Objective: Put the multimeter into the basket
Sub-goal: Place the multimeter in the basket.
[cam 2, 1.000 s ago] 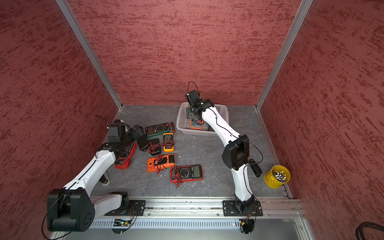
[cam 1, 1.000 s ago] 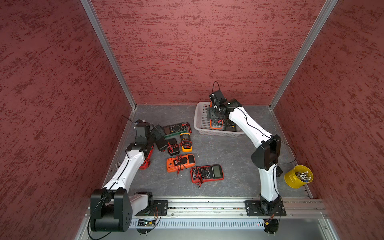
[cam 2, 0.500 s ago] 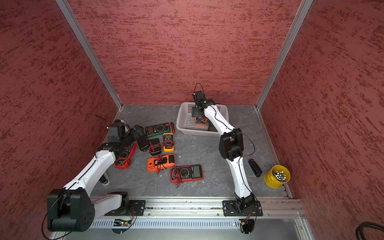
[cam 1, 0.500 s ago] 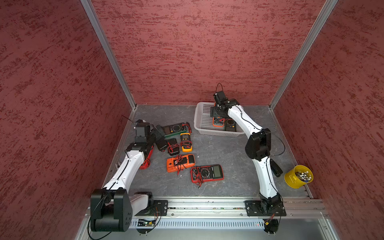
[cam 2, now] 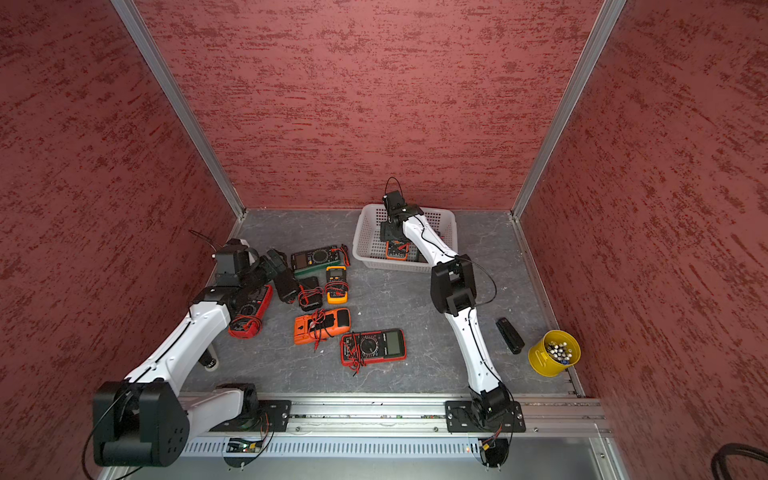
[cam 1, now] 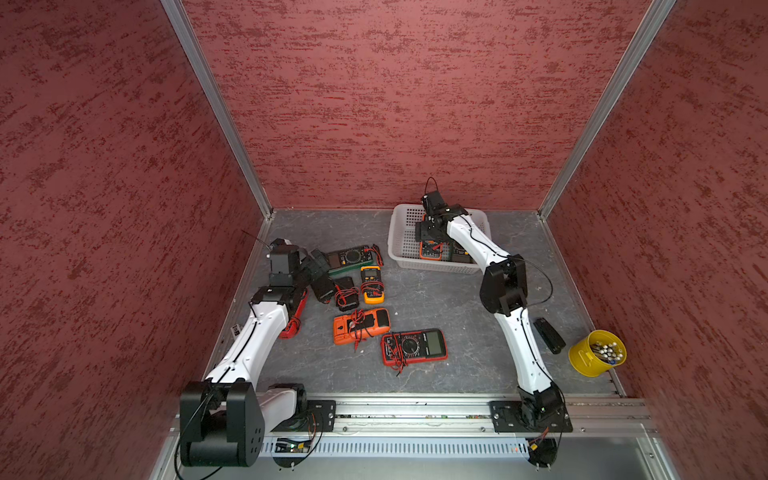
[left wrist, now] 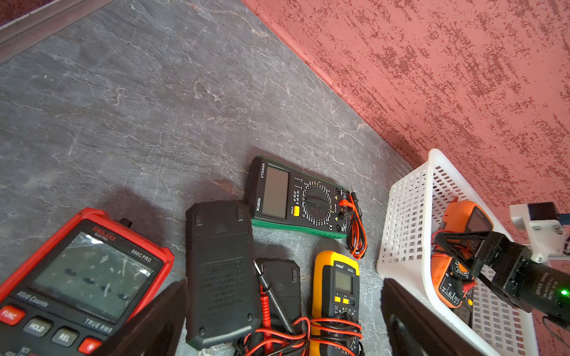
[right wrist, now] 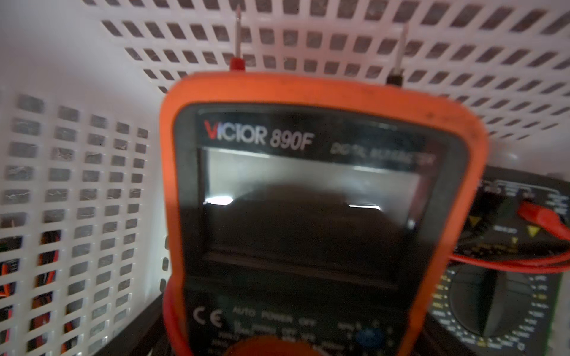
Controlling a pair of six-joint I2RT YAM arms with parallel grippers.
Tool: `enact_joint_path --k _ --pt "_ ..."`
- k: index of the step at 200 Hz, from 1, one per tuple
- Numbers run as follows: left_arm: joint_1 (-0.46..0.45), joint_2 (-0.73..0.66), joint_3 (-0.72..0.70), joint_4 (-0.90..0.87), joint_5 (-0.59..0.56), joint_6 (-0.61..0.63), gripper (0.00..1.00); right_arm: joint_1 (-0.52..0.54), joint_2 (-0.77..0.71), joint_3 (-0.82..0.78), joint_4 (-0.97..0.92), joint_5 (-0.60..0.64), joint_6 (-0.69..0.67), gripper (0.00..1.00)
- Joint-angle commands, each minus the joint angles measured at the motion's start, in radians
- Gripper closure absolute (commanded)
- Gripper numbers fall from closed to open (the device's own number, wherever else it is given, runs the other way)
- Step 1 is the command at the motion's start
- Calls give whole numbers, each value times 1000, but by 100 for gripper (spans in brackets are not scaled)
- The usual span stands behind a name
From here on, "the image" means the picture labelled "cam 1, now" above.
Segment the red multimeter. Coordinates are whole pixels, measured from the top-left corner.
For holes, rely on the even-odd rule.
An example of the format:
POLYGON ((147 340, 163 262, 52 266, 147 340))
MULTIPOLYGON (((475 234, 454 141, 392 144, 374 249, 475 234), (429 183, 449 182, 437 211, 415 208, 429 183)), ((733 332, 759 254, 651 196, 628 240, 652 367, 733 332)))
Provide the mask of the red multimeter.
POLYGON ((439 329, 390 332, 381 337, 380 346, 383 364, 398 372, 411 364, 448 358, 445 338, 439 329))

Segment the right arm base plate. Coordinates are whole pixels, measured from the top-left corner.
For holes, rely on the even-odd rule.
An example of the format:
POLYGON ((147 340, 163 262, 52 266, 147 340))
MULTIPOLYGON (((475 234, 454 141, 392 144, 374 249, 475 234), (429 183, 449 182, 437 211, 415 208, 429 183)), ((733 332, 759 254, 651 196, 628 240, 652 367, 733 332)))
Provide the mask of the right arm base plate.
POLYGON ((496 433, 572 433, 570 416, 562 401, 537 405, 530 401, 490 401, 490 419, 496 433))

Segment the orange Victor multimeter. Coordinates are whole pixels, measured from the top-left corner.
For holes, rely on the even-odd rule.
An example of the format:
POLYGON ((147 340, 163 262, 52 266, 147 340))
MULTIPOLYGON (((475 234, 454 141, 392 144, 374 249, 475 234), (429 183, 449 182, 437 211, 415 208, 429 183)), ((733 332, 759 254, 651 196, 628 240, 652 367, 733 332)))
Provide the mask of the orange Victor multimeter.
POLYGON ((443 261, 450 258, 450 248, 445 243, 432 240, 421 241, 419 258, 427 261, 443 261))

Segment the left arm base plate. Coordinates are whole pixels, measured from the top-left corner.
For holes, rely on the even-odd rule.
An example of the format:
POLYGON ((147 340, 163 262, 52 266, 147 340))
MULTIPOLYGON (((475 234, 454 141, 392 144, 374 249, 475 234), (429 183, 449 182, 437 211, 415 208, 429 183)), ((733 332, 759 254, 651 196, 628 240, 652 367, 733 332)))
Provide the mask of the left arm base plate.
POLYGON ((282 421, 272 432, 303 432, 312 434, 328 433, 334 430, 337 402, 335 400, 310 399, 306 407, 287 420, 282 421))

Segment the yellow multimeter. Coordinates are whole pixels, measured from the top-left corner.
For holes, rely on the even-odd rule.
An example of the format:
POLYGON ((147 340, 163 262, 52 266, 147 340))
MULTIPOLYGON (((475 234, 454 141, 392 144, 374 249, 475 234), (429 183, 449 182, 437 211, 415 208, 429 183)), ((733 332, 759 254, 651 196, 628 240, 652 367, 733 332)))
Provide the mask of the yellow multimeter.
POLYGON ((385 300, 385 288, 382 282, 381 268, 379 266, 364 266, 360 269, 361 286, 364 303, 367 305, 379 305, 385 300))

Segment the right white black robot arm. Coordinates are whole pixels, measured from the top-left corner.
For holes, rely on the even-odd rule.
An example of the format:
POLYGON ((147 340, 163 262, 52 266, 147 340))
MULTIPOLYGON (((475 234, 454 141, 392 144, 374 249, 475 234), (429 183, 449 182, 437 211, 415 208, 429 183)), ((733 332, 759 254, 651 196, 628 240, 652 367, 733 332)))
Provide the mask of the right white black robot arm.
POLYGON ((479 297, 501 326, 513 357, 521 398, 521 422, 530 430, 560 423, 566 413, 561 390, 545 368, 535 341, 527 301, 526 262, 496 245, 467 215, 426 215, 415 226, 420 241, 454 241, 483 273, 479 297))

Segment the red clamp meter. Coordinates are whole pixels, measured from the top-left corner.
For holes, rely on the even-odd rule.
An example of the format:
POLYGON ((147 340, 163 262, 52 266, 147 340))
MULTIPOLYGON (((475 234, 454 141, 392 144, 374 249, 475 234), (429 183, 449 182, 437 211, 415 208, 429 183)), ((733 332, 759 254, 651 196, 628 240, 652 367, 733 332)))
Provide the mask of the red clamp meter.
POLYGON ((296 307, 294 314, 291 316, 290 320, 287 322, 286 327, 280 332, 279 334, 280 339, 294 338, 300 332, 301 315, 306 306, 307 296, 308 296, 308 291, 305 290, 304 293, 302 294, 302 297, 300 299, 298 306, 296 307))

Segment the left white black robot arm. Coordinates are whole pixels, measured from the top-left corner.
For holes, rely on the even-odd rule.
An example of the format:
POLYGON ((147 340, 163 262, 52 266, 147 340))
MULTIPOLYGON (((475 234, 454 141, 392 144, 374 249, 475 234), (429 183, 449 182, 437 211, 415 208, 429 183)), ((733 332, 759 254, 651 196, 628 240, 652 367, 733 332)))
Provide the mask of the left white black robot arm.
POLYGON ((325 255, 278 239, 270 246, 269 282, 249 302, 242 332, 201 381, 180 396, 180 435, 173 465, 249 467, 279 425, 306 427, 314 452, 335 426, 334 401, 308 400, 301 384, 275 384, 257 395, 258 378, 280 334, 307 300, 309 288, 330 280, 325 255))

